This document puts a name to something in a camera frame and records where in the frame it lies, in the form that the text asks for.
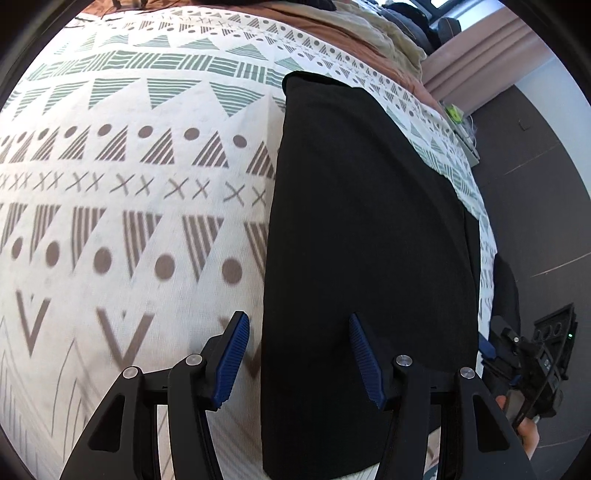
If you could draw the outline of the person right hand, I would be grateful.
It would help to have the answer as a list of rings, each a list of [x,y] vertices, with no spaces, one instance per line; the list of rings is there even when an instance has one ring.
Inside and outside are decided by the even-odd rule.
[[[512,402],[505,395],[497,396],[496,402],[505,413],[512,413],[515,410]],[[537,424],[530,418],[523,419],[517,427],[517,435],[522,442],[527,457],[532,459],[540,442],[540,434]]]

